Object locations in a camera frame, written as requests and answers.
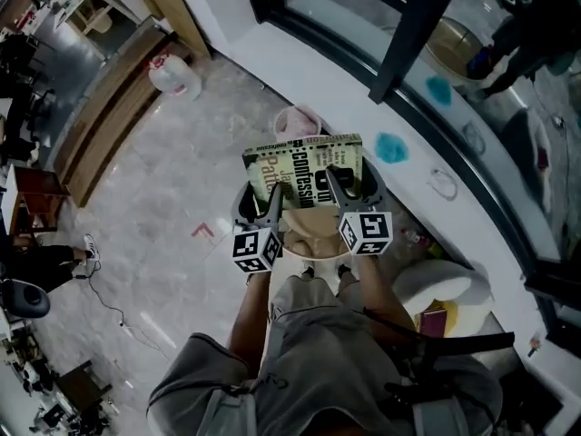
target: gray shirt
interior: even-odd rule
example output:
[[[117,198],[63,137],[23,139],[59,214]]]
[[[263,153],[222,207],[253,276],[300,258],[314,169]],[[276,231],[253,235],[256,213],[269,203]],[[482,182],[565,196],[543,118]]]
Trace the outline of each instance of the gray shirt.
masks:
[[[401,384],[402,378],[371,336],[369,322],[342,307],[286,314],[272,325],[267,357],[250,385],[243,360],[212,338],[194,334],[152,393],[150,426],[164,435],[193,435],[201,426],[200,434],[219,432],[206,431],[212,420],[231,419],[231,413],[218,409],[236,407],[243,421],[255,422],[234,425],[233,434],[298,436],[315,415],[328,410],[340,411],[369,434],[414,434],[412,421],[403,415],[388,419],[379,409],[378,403],[390,396],[385,384]],[[468,379],[480,399],[501,402],[497,381],[471,357],[439,367],[452,371],[451,379]],[[470,434],[489,426],[480,409],[460,405],[474,430]]]

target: black chair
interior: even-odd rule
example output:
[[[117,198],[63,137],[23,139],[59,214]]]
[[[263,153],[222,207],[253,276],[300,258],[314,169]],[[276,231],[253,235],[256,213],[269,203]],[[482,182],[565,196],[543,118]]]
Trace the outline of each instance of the black chair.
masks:
[[[18,280],[0,284],[5,310],[20,318],[42,318],[51,310],[48,294],[38,286]]]

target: book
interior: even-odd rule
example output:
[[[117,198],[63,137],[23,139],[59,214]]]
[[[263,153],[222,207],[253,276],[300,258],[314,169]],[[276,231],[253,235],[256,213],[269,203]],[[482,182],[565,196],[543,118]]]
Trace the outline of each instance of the book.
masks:
[[[274,184],[282,186],[282,208],[333,205],[325,170],[339,168],[341,186],[359,195],[363,146],[358,134],[308,137],[247,149],[242,154],[259,209],[264,210]]]

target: person's left arm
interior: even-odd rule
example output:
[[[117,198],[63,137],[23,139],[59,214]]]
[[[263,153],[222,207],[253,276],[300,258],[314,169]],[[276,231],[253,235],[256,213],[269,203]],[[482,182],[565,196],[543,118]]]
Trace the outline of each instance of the person's left arm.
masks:
[[[271,273],[252,274],[227,349],[248,364],[250,378],[258,376],[266,340]]]

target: cyan stain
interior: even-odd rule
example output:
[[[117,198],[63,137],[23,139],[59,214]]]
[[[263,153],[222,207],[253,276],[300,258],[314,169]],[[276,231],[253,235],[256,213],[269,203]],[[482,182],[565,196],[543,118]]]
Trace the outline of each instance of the cyan stain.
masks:
[[[397,164],[409,159],[406,143],[394,134],[380,133],[375,140],[375,155],[386,164]]]
[[[445,106],[452,104],[452,89],[446,79],[438,76],[429,77],[426,86],[436,102]]]

